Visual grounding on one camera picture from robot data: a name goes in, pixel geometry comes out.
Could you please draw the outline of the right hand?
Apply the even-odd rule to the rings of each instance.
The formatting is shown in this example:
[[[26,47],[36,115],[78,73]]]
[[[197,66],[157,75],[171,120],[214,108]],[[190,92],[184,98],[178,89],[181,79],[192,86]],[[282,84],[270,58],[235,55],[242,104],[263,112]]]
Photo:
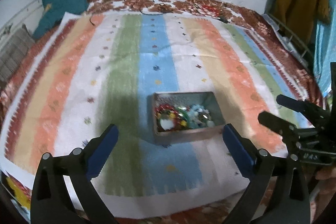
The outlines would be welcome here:
[[[325,181],[325,187],[327,189],[335,189],[335,177],[336,177],[336,167],[335,166],[325,166],[319,170],[315,178],[317,180]]]

